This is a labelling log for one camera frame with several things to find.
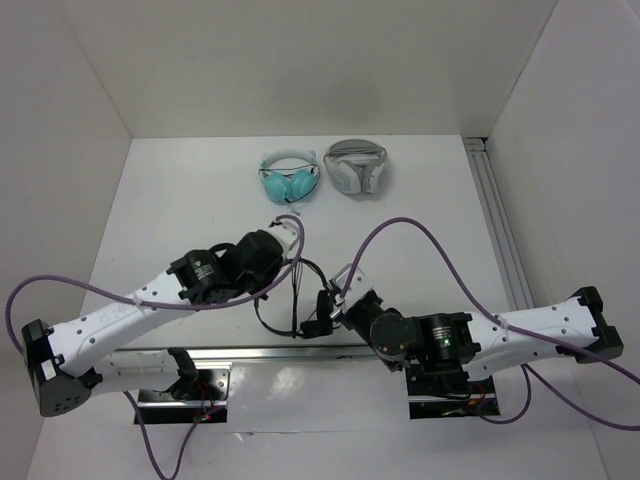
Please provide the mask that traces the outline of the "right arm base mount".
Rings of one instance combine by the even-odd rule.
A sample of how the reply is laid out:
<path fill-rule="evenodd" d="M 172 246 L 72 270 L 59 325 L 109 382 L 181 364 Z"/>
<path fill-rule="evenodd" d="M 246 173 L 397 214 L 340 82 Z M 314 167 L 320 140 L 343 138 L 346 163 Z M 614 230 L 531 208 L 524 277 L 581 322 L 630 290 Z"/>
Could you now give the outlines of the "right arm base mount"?
<path fill-rule="evenodd" d="M 437 376 L 425 373 L 419 363 L 411 364 L 405 377 L 411 420 L 477 417 L 478 408 L 489 417 L 500 415 L 491 377 L 469 381 L 459 372 Z"/>

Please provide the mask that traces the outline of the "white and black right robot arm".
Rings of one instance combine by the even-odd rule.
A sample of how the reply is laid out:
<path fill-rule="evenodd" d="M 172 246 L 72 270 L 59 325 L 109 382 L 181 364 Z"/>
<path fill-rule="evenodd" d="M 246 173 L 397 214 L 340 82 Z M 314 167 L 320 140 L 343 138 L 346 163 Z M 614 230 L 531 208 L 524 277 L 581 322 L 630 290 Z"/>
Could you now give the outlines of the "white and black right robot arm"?
<path fill-rule="evenodd" d="M 621 356 L 624 344 L 603 315 L 598 290 L 583 287 L 551 306 L 506 312 L 404 316 L 369 291 L 332 318 L 355 331 L 392 372 L 448 392 L 536 360 L 569 356 L 594 363 Z"/>

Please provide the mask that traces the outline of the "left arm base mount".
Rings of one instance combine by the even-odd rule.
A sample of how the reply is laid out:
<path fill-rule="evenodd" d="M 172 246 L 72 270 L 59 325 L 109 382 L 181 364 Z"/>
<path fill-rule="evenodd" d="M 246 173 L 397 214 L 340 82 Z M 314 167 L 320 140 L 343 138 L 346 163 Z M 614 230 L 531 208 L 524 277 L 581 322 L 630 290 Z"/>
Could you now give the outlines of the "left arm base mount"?
<path fill-rule="evenodd" d="M 184 348 L 166 353 L 175 367 L 161 368 L 176 373 L 167 387 L 141 389 L 136 405 L 145 424 L 222 424 L 227 422 L 231 382 L 229 361 L 205 360 L 198 363 Z"/>

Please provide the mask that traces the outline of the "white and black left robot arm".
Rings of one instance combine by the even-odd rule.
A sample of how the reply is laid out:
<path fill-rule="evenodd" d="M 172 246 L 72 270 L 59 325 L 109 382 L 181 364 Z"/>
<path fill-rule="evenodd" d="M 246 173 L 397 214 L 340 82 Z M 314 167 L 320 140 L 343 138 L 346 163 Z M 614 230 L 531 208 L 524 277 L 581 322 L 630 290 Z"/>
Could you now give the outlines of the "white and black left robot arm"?
<path fill-rule="evenodd" d="M 63 415 L 94 395 L 119 390 L 189 397 L 199 372 L 184 348 L 135 354 L 123 346 L 197 311 L 264 294 L 301 238 L 297 229 L 276 223 L 236 244 L 191 250 L 141 288 L 90 314 L 53 326 L 40 319 L 27 323 L 23 356 L 40 415 Z"/>

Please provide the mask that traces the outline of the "black on-ear headphones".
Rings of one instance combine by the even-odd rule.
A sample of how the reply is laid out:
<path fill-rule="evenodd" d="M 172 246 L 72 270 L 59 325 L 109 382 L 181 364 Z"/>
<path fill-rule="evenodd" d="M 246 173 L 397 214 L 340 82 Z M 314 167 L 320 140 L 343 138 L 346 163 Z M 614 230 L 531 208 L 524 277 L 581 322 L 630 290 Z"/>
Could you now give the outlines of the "black on-ear headphones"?
<path fill-rule="evenodd" d="M 299 293 L 302 281 L 303 270 L 308 267 L 315 275 L 318 276 L 322 284 L 316 296 L 315 308 L 309 317 L 300 322 L 298 315 Z M 292 285 L 292 315 L 291 327 L 289 330 L 278 330 L 268 325 L 261 317 L 259 312 L 260 301 L 266 301 L 267 296 L 257 298 L 253 302 L 254 313 L 260 324 L 271 334 L 284 338 L 301 338 L 310 340 L 325 336 L 330 336 L 338 326 L 334 325 L 334 321 L 330 318 L 330 310 L 332 307 L 330 299 L 330 282 L 328 281 L 323 270 L 313 261 L 301 258 L 291 273 Z"/>

